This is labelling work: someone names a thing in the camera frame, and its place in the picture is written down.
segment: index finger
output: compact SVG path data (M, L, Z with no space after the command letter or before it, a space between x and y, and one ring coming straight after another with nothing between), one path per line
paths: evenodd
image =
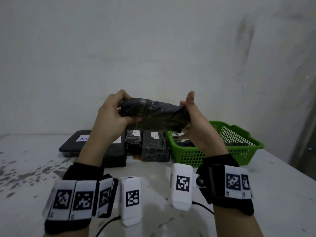
M122 100L128 100L130 99L131 96L129 94L126 93L126 91L124 90L119 90L114 96L113 96L113 101L116 104L119 104L120 101Z

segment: tabletop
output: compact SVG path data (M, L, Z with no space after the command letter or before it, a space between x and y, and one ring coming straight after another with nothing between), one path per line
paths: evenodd
M41 237L42 210L56 179L74 158L58 148L69 135L9 135L0 139L0 235ZM141 177L142 221L124 228L110 223L102 236L216 236L214 216L200 206L178 211L170 204L171 162L142 162L129 156L127 166L105 169L115 178ZM316 236L316 182L265 150L258 150L249 171L255 217L264 236ZM198 189L193 201L209 206ZM112 217L118 216L114 206ZM93 237L108 219L94 219Z

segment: black and white square marker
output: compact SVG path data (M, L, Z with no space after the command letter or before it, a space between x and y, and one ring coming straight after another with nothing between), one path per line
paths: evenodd
M190 177L177 175L176 190L189 191Z
M248 175L241 175L243 190L250 190Z
M99 198L99 208L109 203L111 196L111 187L100 191L100 198Z
M74 211L90 210L93 202L93 191L77 191L74 197Z
M139 204L139 190L126 192L126 207Z
M226 173L226 188L240 191L240 175Z
M54 204L53 209L68 209L71 199L71 193L72 190L58 190Z

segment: white wall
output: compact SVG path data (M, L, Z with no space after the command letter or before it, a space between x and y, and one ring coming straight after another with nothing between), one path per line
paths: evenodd
M1 2L6 131L90 129L121 88L173 104L195 90L209 119L289 160L316 92L314 0Z

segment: green basket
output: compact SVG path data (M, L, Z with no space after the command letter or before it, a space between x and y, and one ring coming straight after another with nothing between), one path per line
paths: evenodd
M219 133L224 142L247 143L249 146L228 146L228 152L237 160L240 166L249 164L251 158L258 149L263 149L260 141L252 138L248 131L236 126L228 125L221 121L210 121L211 125ZM196 147L178 146L173 138L172 132L167 131L168 141L170 144L171 155L176 163L187 164L193 167L199 167L203 164L205 155Z

